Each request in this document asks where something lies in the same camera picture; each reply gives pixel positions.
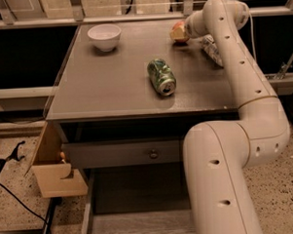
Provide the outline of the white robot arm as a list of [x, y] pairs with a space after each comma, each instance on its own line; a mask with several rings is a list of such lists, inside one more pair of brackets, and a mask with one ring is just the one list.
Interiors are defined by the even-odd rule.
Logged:
[[239, 115], [202, 122], [185, 135], [183, 161], [197, 234], [263, 234], [242, 170], [271, 162], [290, 138], [277, 93], [238, 34], [248, 17], [245, 3], [207, 0], [184, 22], [188, 37], [213, 37]]

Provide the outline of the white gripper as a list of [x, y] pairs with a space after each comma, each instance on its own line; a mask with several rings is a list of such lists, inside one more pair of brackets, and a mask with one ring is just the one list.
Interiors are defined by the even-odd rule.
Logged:
[[181, 22], [177, 23], [171, 29], [170, 37], [173, 40], [185, 39], [186, 33], [192, 39], [201, 38], [201, 36], [204, 36], [209, 33], [208, 29], [204, 24], [203, 12], [201, 10], [192, 13], [190, 16], [188, 16], [185, 19], [184, 24]]

